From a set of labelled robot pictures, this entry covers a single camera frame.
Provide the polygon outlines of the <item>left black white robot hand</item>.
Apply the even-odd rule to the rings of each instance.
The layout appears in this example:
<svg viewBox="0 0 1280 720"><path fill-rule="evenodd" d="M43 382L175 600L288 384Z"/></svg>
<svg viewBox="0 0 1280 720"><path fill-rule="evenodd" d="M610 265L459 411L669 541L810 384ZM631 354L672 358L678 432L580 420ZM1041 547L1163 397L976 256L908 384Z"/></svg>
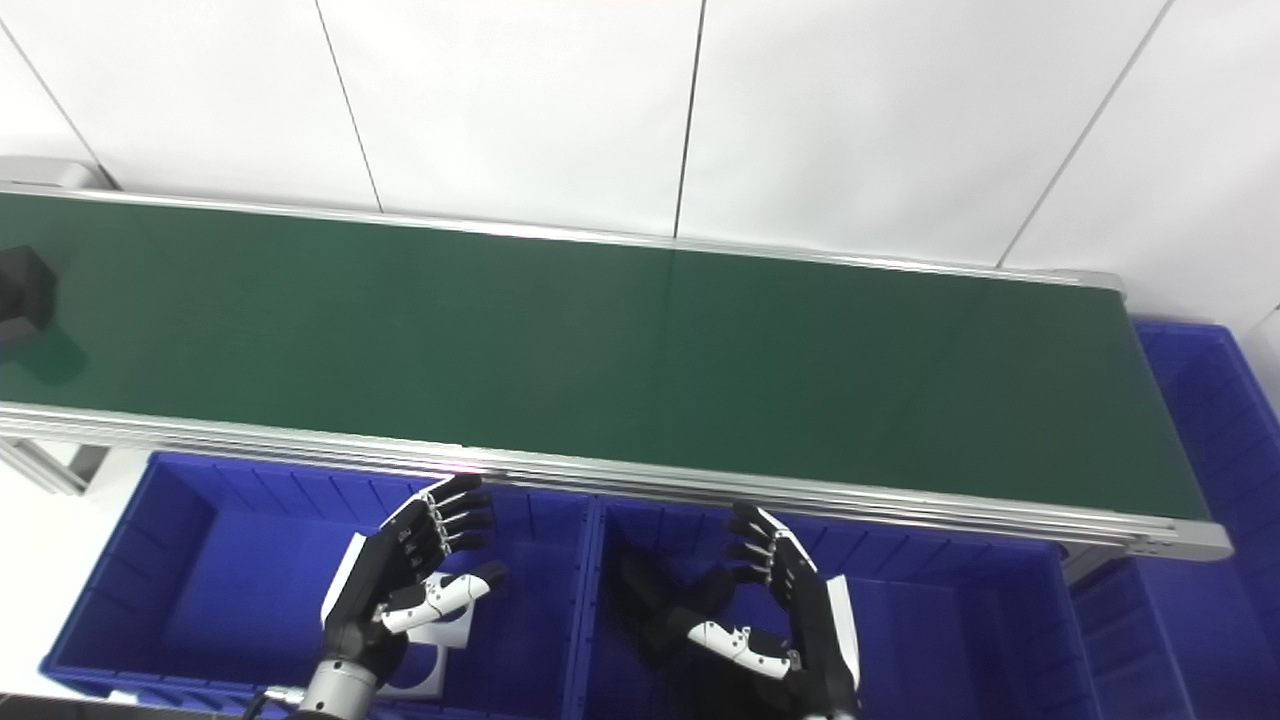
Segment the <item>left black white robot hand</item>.
<svg viewBox="0 0 1280 720"><path fill-rule="evenodd" d="M411 495L335 575L324 614L323 667L361 667L384 685L404 659L410 630L435 623L506 580L500 560L434 579L453 555L483 550L492 497L479 474L456 474Z"/></svg>

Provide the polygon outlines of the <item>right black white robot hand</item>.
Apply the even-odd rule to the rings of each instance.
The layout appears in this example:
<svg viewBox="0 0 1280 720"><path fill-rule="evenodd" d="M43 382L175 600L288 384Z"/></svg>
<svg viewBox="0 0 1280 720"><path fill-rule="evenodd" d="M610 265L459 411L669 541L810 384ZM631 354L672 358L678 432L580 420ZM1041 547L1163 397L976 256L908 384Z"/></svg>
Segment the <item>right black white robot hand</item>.
<svg viewBox="0 0 1280 720"><path fill-rule="evenodd" d="M692 644L780 687L796 719L861 717L861 664L849 584L823 578L794 530L759 505L736 501L724 524L736 537L726 569L736 583L767 588L787 614L791 637L726 626L687 609L671 625Z"/></svg>

